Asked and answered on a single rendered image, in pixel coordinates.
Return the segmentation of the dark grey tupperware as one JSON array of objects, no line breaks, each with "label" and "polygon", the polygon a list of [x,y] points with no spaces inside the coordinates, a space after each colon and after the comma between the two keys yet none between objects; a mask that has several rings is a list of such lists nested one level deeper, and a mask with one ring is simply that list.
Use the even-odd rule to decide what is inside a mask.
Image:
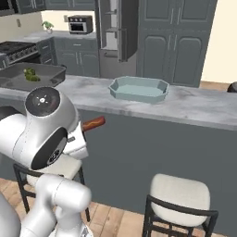
[{"label": "dark grey tupperware", "polygon": [[[34,69],[39,81],[27,81],[25,69]],[[0,88],[29,92],[37,87],[56,87],[66,78],[66,68],[54,65],[17,63],[0,70]]]}]

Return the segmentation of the dark round object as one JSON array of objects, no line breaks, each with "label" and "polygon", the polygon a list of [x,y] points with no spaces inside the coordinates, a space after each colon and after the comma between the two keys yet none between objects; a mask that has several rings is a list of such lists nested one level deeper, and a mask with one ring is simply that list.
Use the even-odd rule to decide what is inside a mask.
[{"label": "dark round object", "polygon": [[230,86],[227,89],[228,93],[237,93],[237,81],[230,84]]}]

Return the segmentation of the black toaster oven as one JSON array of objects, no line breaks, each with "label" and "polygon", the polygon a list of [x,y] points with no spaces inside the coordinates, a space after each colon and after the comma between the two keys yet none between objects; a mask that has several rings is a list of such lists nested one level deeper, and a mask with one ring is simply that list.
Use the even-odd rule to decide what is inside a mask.
[{"label": "black toaster oven", "polygon": [[92,16],[74,15],[68,17],[69,32],[75,34],[88,34],[94,30]]}]

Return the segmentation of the grey tall cupboards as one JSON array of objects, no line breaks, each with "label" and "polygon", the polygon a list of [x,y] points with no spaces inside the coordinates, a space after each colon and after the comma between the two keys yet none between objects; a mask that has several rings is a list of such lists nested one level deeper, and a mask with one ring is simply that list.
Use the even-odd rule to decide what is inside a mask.
[{"label": "grey tall cupboards", "polygon": [[197,87],[218,0],[140,0],[136,74]]}]

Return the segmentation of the grey fridge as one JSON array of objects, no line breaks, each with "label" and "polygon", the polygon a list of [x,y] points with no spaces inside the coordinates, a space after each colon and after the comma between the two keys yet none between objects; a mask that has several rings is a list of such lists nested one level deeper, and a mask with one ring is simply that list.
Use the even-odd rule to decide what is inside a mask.
[{"label": "grey fridge", "polygon": [[102,78],[134,76],[139,0],[95,0]]}]

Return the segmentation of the grey base cupboards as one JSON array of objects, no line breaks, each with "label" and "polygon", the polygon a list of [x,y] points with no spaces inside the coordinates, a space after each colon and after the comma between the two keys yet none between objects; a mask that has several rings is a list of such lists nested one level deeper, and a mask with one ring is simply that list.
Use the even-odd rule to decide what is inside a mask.
[{"label": "grey base cupboards", "polygon": [[95,39],[51,37],[36,45],[43,64],[63,66],[68,75],[100,77]]}]

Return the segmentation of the grey kitchen island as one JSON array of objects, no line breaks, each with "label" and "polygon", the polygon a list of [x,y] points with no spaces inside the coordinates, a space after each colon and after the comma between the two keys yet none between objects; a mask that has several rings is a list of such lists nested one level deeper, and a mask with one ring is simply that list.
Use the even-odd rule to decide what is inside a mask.
[{"label": "grey kitchen island", "polygon": [[57,89],[88,131],[85,183],[93,200],[142,213],[157,173],[201,181],[218,211],[217,233],[237,237],[237,94],[172,86],[156,105],[118,100],[109,80],[69,76]]}]

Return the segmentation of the cream cushion black stool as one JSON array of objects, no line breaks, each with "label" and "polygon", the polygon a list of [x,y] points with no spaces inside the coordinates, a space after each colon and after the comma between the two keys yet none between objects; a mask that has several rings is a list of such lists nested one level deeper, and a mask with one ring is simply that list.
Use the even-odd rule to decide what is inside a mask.
[{"label": "cream cushion black stool", "polygon": [[82,162],[71,156],[62,154],[59,159],[52,165],[39,170],[31,170],[20,166],[13,165],[13,169],[19,185],[20,194],[26,212],[30,211],[27,197],[36,197],[36,194],[25,189],[26,185],[34,187],[38,178],[44,173],[56,174],[64,178],[73,180],[76,175],[79,175],[81,184],[85,184],[82,170]]},{"label": "cream cushion black stool", "polygon": [[211,237],[217,219],[204,183],[158,173],[146,196],[142,237],[151,237],[153,231],[168,237],[193,237],[198,226],[205,237]]}]

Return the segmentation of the grey wall cupboards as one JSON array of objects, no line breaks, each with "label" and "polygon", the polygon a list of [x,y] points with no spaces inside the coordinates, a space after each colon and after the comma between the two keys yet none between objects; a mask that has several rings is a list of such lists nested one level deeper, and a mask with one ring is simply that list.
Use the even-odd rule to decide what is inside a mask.
[{"label": "grey wall cupboards", "polygon": [[16,0],[20,14],[44,10],[94,11],[95,3],[96,0]]}]

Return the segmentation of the black gas stove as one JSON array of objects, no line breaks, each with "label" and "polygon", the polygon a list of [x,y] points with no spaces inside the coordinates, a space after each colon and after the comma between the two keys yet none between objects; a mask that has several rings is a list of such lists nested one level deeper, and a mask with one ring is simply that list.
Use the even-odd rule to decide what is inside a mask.
[{"label": "black gas stove", "polygon": [[40,63],[36,43],[10,41],[0,43],[0,69],[20,62]]}]

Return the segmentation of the green broccoli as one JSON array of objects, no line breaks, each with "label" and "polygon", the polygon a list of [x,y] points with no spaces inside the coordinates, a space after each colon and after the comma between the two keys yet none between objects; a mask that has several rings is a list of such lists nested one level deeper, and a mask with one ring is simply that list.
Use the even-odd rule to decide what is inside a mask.
[{"label": "green broccoli", "polygon": [[36,75],[34,69],[27,68],[24,69],[23,72],[27,81],[40,81],[40,78]]}]

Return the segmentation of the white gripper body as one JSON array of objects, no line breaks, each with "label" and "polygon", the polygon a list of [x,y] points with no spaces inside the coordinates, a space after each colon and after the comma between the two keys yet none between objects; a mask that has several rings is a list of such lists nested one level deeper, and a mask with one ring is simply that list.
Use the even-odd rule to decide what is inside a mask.
[{"label": "white gripper body", "polygon": [[77,159],[84,159],[89,155],[87,150],[87,143],[82,132],[81,122],[79,122],[77,128],[69,134],[69,138],[73,139],[73,141],[69,143],[70,156],[73,156]]}]

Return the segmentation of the brown hot dog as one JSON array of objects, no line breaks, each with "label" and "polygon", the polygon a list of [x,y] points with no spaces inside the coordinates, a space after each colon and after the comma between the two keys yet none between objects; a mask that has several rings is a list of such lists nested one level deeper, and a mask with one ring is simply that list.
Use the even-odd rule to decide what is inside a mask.
[{"label": "brown hot dog", "polygon": [[92,120],[86,121],[82,123],[82,130],[83,131],[89,131],[94,128],[100,127],[106,123],[106,120],[104,117],[94,118]]}]

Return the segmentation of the light blue tupperware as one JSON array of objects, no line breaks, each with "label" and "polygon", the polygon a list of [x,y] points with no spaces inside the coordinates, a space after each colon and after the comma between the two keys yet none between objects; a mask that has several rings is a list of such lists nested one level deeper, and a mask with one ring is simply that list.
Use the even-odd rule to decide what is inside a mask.
[{"label": "light blue tupperware", "polygon": [[169,84],[160,79],[123,76],[115,78],[108,86],[116,99],[157,104],[165,100]]}]

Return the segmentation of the green potted plant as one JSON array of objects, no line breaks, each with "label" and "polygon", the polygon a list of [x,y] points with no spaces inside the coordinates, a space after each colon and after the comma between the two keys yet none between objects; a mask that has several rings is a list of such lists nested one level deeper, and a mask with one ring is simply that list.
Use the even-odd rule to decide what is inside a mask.
[{"label": "green potted plant", "polygon": [[43,26],[46,28],[46,31],[51,34],[53,32],[54,25],[49,21],[44,21]]}]

